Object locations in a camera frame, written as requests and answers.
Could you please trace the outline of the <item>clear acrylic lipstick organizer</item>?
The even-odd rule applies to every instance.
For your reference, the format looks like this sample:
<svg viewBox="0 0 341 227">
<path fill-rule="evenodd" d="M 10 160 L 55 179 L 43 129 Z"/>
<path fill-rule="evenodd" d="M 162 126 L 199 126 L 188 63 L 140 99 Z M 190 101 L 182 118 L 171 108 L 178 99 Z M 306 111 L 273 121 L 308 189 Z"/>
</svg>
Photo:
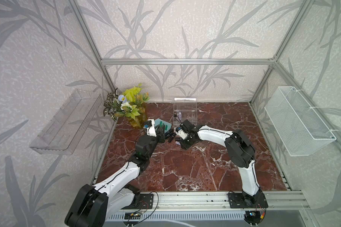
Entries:
<svg viewBox="0 0 341 227">
<path fill-rule="evenodd" d="M 173 116 L 173 128 L 178 127 L 181 122 L 188 120 L 191 124 L 198 124 L 198 103 L 195 97 L 175 97 L 173 103 L 173 111 L 177 114 L 175 119 Z"/>
</svg>

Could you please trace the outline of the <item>aluminium front rail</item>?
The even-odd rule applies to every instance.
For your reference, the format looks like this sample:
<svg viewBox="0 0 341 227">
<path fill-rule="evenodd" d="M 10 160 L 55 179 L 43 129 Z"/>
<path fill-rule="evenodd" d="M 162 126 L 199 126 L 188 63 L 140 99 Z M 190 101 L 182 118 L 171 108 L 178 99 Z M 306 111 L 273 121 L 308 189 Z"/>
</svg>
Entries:
<svg viewBox="0 0 341 227">
<path fill-rule="evenodd" d="M 267 211 L 310 210 L 301 191 L 264 191 Z M 147 211 L 242 211 L 241 206 L 230 207 L 228 191 L 199 192 L 157 192 L 154 193 L 152 207 L 145 205 Z"/>
</svg>

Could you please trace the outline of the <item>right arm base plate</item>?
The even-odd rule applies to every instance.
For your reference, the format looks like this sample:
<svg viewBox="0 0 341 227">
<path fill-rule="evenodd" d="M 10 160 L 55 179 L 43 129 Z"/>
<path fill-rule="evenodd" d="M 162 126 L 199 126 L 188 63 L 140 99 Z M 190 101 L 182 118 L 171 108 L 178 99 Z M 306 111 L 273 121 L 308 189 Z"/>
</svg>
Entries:
<svg viewBox="0 0 341 227">
<path fill-rule="evenodd" d="M 253 196 L 242 191 L 235 193 L 230 191 L 227 194 L 229 205 L 231 209 L 255 209 L 255 208 L 268 208 L 265 194 L 258 190 Z"/>
</svg>

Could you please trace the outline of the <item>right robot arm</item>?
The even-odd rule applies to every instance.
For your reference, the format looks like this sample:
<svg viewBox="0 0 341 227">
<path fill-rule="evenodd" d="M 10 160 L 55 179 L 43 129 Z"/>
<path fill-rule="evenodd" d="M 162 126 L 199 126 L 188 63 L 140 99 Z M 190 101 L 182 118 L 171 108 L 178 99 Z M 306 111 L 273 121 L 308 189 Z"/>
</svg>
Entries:
<svg viewBox="0 0 341 227">
<path fill-rule="evenodd" d="M 242 130 L 224 131 L 207 125 L 187 126 L 183 123 L 175 128 L 175 133 L 181 138 L 182 149 L 188 149 L 200 141 L 224 146 L 231 162 L 239 169 L 243 202 L 247 205 L 255 204 L 261 197 L 255 170 L 256 149 Z"/>
</svg>

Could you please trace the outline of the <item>artificial plant in vase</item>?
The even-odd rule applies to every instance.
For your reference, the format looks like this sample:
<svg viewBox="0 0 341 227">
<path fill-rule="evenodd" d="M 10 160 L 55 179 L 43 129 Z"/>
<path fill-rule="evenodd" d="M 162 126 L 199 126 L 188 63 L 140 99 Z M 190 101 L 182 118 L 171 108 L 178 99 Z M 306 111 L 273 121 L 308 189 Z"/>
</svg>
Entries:
<svg viewBox="0 0 341 227">
<path fill-rule="evenodd" d="M 103 115 L 109 115 L 114 121 L 126 118 L 133 128 L 142 128 L 146 121 L 146 102 L 150 99 L 149 93 L 143 93 L 142 90 L 143 85 L 140 83 L 122 93 L 118 90 L 108 93 Z"/>
</svg>

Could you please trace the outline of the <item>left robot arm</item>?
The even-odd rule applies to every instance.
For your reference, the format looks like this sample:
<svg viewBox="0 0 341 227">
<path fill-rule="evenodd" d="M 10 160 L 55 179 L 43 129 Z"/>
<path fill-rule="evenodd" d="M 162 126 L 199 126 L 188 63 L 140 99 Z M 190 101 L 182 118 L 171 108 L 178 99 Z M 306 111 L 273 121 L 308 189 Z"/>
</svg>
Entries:
<svg viewBox="0 0 341 227">
<path fill-rule="evenodd" d="M 165 142 L 165 126 L 147 121 L 146 134 L 135 144 L 135 151 L 117 172 L 95 185 L 84 185 L 69 209 L 64 223 L 69 227 L 102 227 L 105 221 L 124 207 L 137 204 L 140 191 L 130 182 L 150 164 L 158 143 Z"/>
</svg>

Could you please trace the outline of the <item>teal dustpan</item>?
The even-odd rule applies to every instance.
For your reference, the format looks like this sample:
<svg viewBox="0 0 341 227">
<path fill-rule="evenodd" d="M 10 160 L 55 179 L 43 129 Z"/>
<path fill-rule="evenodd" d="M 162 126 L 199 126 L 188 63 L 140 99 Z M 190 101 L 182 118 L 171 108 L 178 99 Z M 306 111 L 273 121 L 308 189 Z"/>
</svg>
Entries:
<svg viewBox="0 0 341 227">
<path fill-rule="evenodd" d="M 167 121 L 165 121 L 165 120 L 162 120 L 162 119 L 160 119 L 160 118 L 158 118 L 158 119 L 155 119 L 154 120 L 154 123 L 155 123 L 155 126 L 165 126 L 165 132 L 168 132 L 169 130 L 171 130 L 172 129 L 172 124 L 171 123 L 169 123 L 169 122 L 167 122 Z"/>
</svg>

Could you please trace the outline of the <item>clear plastic wall shelf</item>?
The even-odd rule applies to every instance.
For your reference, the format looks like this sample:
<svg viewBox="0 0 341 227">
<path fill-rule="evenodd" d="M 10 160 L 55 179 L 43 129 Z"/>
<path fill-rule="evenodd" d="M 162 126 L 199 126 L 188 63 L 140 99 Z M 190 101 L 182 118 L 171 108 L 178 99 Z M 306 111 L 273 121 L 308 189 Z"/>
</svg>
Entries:
<svg viewBox="0 0 341 227">
<path fill-rule="evenodd" d="M 101 103 L 101 94 L 75 89 L 29 147 L 39 154 L 72 155 Z"/>
</svg>

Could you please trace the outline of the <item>black gold lipstick tube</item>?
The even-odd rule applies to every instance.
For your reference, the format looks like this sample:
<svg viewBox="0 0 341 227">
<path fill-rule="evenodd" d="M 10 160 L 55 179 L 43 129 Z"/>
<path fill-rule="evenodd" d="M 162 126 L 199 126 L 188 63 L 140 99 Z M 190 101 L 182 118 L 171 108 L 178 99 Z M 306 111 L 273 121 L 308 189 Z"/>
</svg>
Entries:
<svg viewBox="0 0 341 227">
<path fill-rule="evenodd" d="M 174 133 L 174 130 L 169 130 L 168 132 L 165 133 L 165 136 L 167 137 L 168 135 L 171 135 Z"/>
</svg>

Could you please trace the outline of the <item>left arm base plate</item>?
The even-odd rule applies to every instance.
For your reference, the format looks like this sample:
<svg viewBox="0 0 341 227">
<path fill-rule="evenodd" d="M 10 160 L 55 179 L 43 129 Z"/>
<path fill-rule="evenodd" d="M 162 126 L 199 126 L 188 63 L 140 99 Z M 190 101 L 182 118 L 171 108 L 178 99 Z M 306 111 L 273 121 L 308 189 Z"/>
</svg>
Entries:
<svg viewBox="0 0 341 227">
<path fill-rule="evenodd" d="M 135 200 L 123 210 L 143 210 L 152 209 L 154 202 L 154 194 L 139 194 Z"/>
</svg>

